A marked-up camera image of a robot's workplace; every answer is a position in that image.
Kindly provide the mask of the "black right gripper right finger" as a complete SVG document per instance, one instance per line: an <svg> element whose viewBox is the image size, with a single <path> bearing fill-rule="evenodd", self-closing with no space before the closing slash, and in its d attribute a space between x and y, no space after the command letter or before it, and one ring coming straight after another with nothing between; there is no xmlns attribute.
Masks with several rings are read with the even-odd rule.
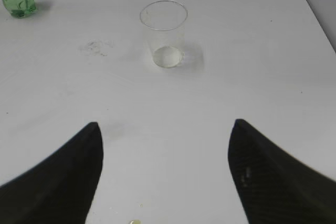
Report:
<svg viewBox="0 0 336 224"><path fill-rule="evenodd" d="M335 181L243 119L233 126L228 164L249 223L335 223Z"/></svg>

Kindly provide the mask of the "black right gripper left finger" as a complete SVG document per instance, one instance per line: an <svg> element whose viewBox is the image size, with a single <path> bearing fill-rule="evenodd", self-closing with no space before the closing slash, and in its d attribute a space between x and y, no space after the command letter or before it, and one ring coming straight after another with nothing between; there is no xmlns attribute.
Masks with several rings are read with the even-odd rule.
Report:
<svg viewBox="0 0 336 224"><path fill-rule="evenodd" d="M1 185L1 223L85 223L103 167L103 141L90 122L30 170Z"/></svg>

